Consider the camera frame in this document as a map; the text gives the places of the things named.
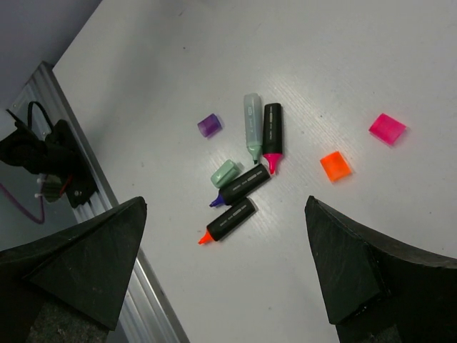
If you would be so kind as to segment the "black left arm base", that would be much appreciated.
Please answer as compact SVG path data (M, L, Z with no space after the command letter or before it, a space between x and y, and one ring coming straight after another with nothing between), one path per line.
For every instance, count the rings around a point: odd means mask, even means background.
M33 131L34 109L41 112L50 129L43 139ZM1 140L1 161L31 174L58 177L63 182L59 195L65 194L74 209L87 203L98 187L69 123L60 119L54 124L38 101L28 103L26 121L9 109L6 112L16 129Z

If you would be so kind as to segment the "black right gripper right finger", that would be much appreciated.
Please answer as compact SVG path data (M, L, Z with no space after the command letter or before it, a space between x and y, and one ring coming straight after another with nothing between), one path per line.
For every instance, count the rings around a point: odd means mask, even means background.
M393 239L310 196L304 209L340 342L455 342L456 260Z

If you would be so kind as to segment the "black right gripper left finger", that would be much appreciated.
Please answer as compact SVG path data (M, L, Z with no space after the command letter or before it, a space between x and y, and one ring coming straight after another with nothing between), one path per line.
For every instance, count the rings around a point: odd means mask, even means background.
M146 224L135 197L1 252L2 342L105 342L119 320Z

